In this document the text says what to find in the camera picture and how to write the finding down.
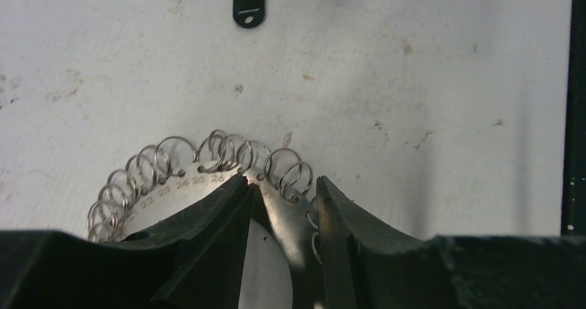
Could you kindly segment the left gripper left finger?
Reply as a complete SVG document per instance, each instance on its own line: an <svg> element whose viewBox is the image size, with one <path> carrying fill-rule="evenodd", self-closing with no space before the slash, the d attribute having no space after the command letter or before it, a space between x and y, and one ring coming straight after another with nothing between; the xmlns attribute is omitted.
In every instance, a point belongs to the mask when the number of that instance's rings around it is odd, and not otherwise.
<svg viewBox="0 0 586 309"><path fill-rule="evenodd" d="M120 242L1 233L2 308L237 308L254 187L234 176Z"/></svg>

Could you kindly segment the black tagged key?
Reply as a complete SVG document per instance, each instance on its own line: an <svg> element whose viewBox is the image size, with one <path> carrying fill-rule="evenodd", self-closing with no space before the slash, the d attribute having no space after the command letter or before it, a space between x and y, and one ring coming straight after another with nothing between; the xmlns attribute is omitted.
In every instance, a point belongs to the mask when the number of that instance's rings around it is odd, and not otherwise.
<svg viewBox="0 0 586 309"><path fill-rule="evenodd" d="M233 19L238 26L252 29L265 19L265 0L233 0Z"/></svg>

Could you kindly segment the metal key organizer disc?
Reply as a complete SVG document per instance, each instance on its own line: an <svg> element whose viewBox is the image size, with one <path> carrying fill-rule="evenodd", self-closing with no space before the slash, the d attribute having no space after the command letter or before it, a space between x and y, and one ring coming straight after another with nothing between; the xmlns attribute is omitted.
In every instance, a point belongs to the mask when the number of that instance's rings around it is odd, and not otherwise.
<svg viewBox="0 0 586 309"><path fill-rule="evenodd" d="M170 136L112 171L87 215L87 239L167 247L159 308L324 308L312 168L289 148L212 131Z"/></svg>

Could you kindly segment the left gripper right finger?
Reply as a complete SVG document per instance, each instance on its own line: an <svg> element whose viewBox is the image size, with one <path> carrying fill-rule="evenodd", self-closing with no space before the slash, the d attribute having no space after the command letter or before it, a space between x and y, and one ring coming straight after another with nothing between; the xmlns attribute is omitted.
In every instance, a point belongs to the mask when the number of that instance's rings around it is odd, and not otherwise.
<svg viewBox="0 0 586 309"><path fill-rule="evenodd" d="M584 308L582 236L422 241L316 181L329 308Z"/></svg>

